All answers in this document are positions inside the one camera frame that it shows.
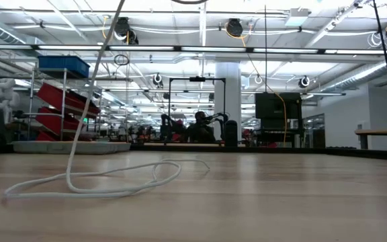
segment column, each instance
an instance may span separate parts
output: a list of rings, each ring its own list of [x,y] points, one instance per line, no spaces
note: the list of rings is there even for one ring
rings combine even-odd
[[[241,140],[241,71],[240,63],[216,63],[215,78],[226,78],[226,114],[229,120],[238,124],[239,140]],[[214,113],[224,111],[224,84],[214,82]],[[220,125],[214,123],[214,137],[220,140]]]

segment ceiling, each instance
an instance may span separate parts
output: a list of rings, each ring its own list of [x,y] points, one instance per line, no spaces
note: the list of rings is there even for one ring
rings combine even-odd
[[[76,28],[81,29],[80,36],[72,29],[66,20],[63,20],[54,8],[61,11]],[[305,48],[312,42],[316,32],[326,26],[339,11],[353,4],[353,0],[209,0],[206,4],[206,41],[200,38],[200,10],[204,5],[182,5],[171,0],[126,0],[121,16],[128,16],[130,26],[135,29],[140,45],[182,45],[182,46],[231,46],[243,47],[239,39],[231,38],[225,31],[219,31],[231,17],[237,17],[245,31],[249,24],[254,28],[251,35],[245,38],[246,45],[251,47],[265,46],[265,24],[267,31],[274,33],[267,35],[268,47],[275,48]],[[387,0],[377,0],[382,23],[387,23]],[[46,44],[97,44],[104,41],[101,27],[108,27],[112,19],[104,20],[106,14],[113,15],[117,8],[118,0],[0,0],[0,23],[10,28],[10,31],[21,36],[37,37]],[[264,17],[265,5],[268,17]],[[308,9],[310,15],[302,24],[302,32],[297,32],[298,27],[285,26],[286,16],[290,9]],[[159,12],[174,12],[174,14],[161,14]],[[356,9],[346,18],[342,19],[333,30],[314,42],[311,48],[346,48],[346,49],[377,49],[369,43],[371,33],[377,30],[377,21],[374,8],[369,3]],[[111,44],[121,44],[119,40],[112,40]],[[100,77],[129,77],[131,83],[125,81],[98,81],[97,86],[103,89],[117,89],[112,92],[114,97],[126,104],[137,105],[136,112],[152,114],[159,118],[162,110],[156,107],[162,102],[162,95],[154,93],[151,99],[143,93],[126,93],[126,89],[153,89],[153,77],[157,73],[163,77],[164,89],[168,87],[170,77],[192,77],[202,74],[202,53],[177,53],[177,52],[132,52],[130,53],[131,65],[129,68],[118,68],[112,61],[113,56],[121,52],[107,54],[106,62],[99,68]],[[96,52],[90,51],[48,51],[47,54],[75,54],[87,60],[94,68]],[[263,54],[251,54],[253,63],[258,68],[261,76],[268,76],[267,84],[276,91],[305,91],[298,87],[299,78],[307,75],[315,80],[313,85],[325,85],[367,63],[376,63],[383,60],[382,56],[309,56],[293,54],[269,54],[265,62]],[[32,58],[18,52],[0,51],[0,58],[28,70],[34,68]],[[252,63],[246,54],[242,53],[209,53],[206,54],[204,63],[204,76],[214,76],[215,63],[219,61],[240,62],[242,76],[250,77],[248,87],[244,91],[264,90],[263,84],[257,84],[257,76]],[[0,75],[19,73],[19,69],[0,63]],[[83,82],[71,82],[71,88],[80,89]],[[174,89],[184,90],[213,90],[213,84],[206,82],[203,85],[180,81],[173,83]],[[208,94],[184,93],[172,97],[174,102],[208,102]],[[252,104],[253,96],[244,94],[244,104]],[[183,109],[187,117],[193,110]],[[254,116],[253,108],[243,110],[243,120],[250,120]]]

